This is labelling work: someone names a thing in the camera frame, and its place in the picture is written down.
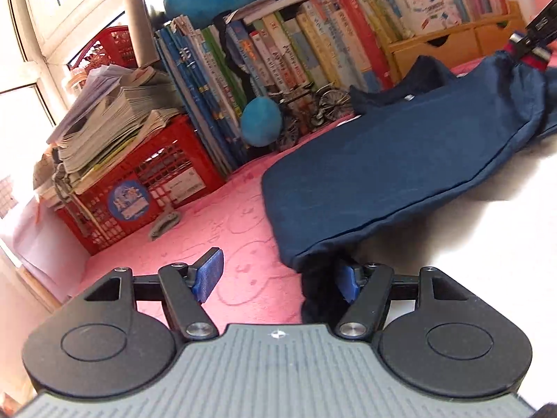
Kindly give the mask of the white navy zip jacket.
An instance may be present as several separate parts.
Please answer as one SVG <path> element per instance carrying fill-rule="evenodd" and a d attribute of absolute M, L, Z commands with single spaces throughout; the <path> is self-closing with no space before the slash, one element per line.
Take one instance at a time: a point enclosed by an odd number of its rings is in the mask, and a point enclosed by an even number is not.
<path fill-rule="evenodd" d="M 395 88 L 350 93 L 356 116 L 262 176 L 280 260 L 301 277 L 302 320 L 346 312 L 337 274 L 347 249 L 478 186 L 556 131 L 556 72 L 486 57 L 457 77 L 420 57 Z"/>

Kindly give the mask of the row of upright books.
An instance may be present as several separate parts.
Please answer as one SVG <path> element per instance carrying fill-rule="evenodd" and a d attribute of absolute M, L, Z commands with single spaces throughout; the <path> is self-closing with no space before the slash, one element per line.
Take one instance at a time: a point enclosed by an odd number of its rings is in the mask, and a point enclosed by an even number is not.
<path fill-rule="evenodd" d="M 510 12 L 501 4 L 465 19 L 459 0 L 454 3 L 461 25 Z M 415 36 L 395 0 L 256 0 L 205 28 L 164 12 L 154 40 L 202 145 L 228 175 L 275 150 L 243 140 L 240 121 L 250 101 L 310 82 L 345 91 L 390 89 L 387 46 Z"/>

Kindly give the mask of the wooden desktop drawer shelf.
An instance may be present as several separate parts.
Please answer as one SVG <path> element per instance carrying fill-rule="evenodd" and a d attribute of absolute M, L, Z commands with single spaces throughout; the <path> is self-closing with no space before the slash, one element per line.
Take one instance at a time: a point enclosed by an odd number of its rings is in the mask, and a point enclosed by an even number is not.
<path fill-rule="evenodd" d="M 509 9 L 507 14 L 484 17 L 477 22 L 389 44 L 387 60 L 393 80 L 402 80 L 419 56 L 435 57 L 453 68 L 502 49 L 509 37 L 526 25 L 516 1 L 509 3 Z"/>

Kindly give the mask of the white colourful stationery box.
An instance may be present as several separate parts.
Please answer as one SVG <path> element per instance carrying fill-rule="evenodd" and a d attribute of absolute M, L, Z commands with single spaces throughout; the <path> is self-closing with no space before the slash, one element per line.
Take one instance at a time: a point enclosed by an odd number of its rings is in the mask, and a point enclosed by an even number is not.
<path fill-rule="evenodd" d="M 402 24 L 416 36 L 460 25 L 463 19 L 454 0 L 395 0 Z"/>

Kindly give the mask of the red plastic crate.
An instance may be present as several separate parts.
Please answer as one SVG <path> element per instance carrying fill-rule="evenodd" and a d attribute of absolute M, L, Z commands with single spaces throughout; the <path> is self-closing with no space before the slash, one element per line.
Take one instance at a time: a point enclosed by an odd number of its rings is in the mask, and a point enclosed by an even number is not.
<path fill-rule="evenodd" d="M 194 127 L 175 116 L 77 198 L 55 214 L 92 255 L 224 185 Z"/>

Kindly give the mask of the small red basket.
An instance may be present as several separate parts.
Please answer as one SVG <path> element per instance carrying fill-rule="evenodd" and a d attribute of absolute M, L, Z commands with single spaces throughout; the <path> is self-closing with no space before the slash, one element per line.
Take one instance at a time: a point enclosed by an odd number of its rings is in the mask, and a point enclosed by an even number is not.
<path fill-rule="evenodd" d="M 126 25 L 102 29 L 68 63 L 68 67 L 70 70 L 81 68 L 89 73 L 90 70 L 110 64 L 137 68 L 130 32 Z"/>

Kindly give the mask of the blue round ball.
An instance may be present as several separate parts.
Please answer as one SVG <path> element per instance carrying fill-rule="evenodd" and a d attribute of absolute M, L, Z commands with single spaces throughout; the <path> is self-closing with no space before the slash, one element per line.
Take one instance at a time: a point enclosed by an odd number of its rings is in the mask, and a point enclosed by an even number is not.
<path fill-rule="evenodd" d="M 245 106 L 240 128 L 242 138 L 248 145 L 271 145 L 277 141 L 282 129 L 279 105 L 268 97 L 256 97 Z"/>

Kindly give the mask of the pink rabbit pattern mat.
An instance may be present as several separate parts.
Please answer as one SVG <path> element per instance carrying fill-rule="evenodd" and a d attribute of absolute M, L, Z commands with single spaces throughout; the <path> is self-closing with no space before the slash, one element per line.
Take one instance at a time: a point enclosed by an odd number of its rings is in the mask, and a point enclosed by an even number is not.
<path fill-rule="evenodd" d="M 191 263 L 218 247 L 224 253 L 225 274 L 209 310 L 219 326 L 229 322 L 303 322 L 301 277 L 280 260 L 261 190 L 264 173 L 297 148 L 244 167 L 220 190 L 185 207 L 179 225 L 160 239 L 152 242 L 146 232 L 138 232 L 93 257 L 85 283 L 91 284 L 121 266 L 130 267 L 135 274 L 154 274 L 163 265 Z M 402 274 L 435 263 L 489 304 L 502 306 L 505 296 L 500 265 L 489 261 L 487 254 L 472 250 L 469 242 L 488 201 L 500 191 L 496 176 L 507 163 L 443 205 L 375 232 L 347 249 L 343 262 L 387 263 Z"/>

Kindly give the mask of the miniature black bicycle model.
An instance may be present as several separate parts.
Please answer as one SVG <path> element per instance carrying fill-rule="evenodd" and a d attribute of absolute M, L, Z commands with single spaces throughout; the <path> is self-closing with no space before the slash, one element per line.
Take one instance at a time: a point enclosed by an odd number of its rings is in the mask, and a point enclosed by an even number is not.
<path fill-rule="evenodd" d="M 281 112 L 280 134 L 271 144 L 277 152 L 296 146 L 304 127 L 309 132 L 315 132 L 351 112 L 349 92 L 333 83 L 316 88 L 315 83 L 310 82 L 288 92 L 270 93 L 269 96 Z"/>

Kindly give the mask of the stack of papers and magazines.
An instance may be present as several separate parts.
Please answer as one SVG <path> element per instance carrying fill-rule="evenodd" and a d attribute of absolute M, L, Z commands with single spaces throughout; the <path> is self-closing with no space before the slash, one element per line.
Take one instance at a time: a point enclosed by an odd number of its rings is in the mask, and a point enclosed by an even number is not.
<path fill-rule="evenodd" d="M 85 193 L 181 108 L 168 73 L 101 67 L 48 141 L 57 149 L 61 180 Z"/>

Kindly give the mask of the grey clip on mat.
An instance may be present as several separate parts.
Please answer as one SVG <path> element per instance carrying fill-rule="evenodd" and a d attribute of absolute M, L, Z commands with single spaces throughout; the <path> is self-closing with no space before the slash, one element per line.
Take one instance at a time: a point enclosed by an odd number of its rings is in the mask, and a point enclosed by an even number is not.
<path fill-rule="evenodd" d="M 163 213 L 154 222 L 149 231 L 149 239 L 154 242 L 162 235 L 173 229 L 181 220 L 181 214 L 177 210 L 167 211 Z"/>

